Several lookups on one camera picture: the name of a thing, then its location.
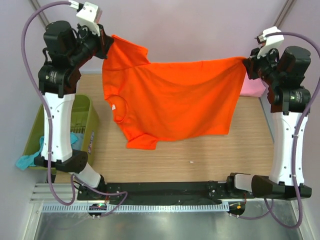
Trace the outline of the orange t shirt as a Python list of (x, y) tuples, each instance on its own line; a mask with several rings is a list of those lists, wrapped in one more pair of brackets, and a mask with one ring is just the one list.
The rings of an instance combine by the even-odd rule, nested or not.
[(117, 35), (102, 65), (102, 88), (127, 148), (227, 135), (246, 69), (241, 56), (150, 62), (147, 48)]

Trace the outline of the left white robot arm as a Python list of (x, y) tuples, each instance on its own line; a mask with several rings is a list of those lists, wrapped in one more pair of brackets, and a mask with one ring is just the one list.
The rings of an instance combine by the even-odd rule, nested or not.
[(44, 142), (34, 163), (74, 174), (89, 187), (93, 199), (101, 200), (106, 194), (104, 177), (90, 166), (86, 152), (71, 147), (71, 115), (80, 68), (93, 57), (106, 59), (114, 40), (101, 24), (94, 32), (87, 23), (74, 29), (64, 20), (49, 24), (43, 39), (45, 62), (38, 72), (38, 87), (44, 99)]

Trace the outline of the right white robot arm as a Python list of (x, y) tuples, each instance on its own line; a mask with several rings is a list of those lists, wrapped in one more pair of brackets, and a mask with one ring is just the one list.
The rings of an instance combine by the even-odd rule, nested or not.
[(311, 93), (301, 83), (311, 63), (311, 53), (299, 46), (287, 47), (280, 55), (276, 48), (265, 56), (260, 49), (251, 51), (243, 61), (250, 80), (261, 79), (268, 85), (267, 99), (274, 124), (274, 153), (268, 176), (231, 173), (225, 192), (237, 198), (243, 192), (256, 198), (296, 200), (310, 198), (312, 189), (305, 185), (302, 170), (304, 128)]

